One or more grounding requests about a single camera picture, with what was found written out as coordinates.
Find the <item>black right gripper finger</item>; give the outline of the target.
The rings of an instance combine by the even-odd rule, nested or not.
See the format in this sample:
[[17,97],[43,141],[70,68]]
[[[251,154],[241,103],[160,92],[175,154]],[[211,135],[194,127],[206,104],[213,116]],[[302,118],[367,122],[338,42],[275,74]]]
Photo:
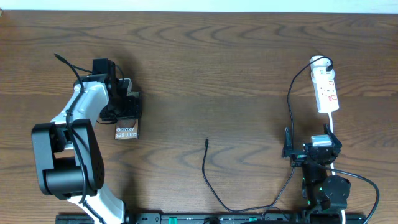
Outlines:
[[333,134],[329,124],[324,124],[323,128],[324,128],[324,133],[328,135],[328,137],[331,140],[331,145],[328,146],[328,148],[331,149],[334,156],[337,156],[341,152],[342,143]]
[[288,127],[284,129],[284,146],[282,148],[282,157],[288,158],[294,152],[294,147],[292,144],[292,135]]

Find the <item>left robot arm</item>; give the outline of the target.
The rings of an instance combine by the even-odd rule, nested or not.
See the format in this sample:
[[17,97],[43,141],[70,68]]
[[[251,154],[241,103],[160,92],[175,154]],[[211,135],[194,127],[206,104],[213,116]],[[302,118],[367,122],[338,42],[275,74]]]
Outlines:
[[95,136],[95,124],[116,127],[116,139],[137,139],[141,94],[132,81],[118,78],[119,65],[107,58],[93,60],[84,77],[78,75],[73,95],[48,123],[36,124],[31,137],[39,188],[79,206],[82,215],[57,215],[56,223],[134,223],[125,202],[104,182],[105,168]]

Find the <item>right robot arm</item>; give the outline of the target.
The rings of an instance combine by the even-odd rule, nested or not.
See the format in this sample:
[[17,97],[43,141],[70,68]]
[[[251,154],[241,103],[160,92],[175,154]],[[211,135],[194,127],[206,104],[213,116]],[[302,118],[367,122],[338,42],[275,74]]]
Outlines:
[[327,173],[341,151],[342,143],[324,125],[324,134],[312,136],[303,149],[293,148],[292,137],[285,129],[282,157],[290,159],[291,167],[300,167],[303,172],[302,192],[307,199],[297,220],[302,223],[341,223],[341,211],[347,208],[351,183],[348,179]]

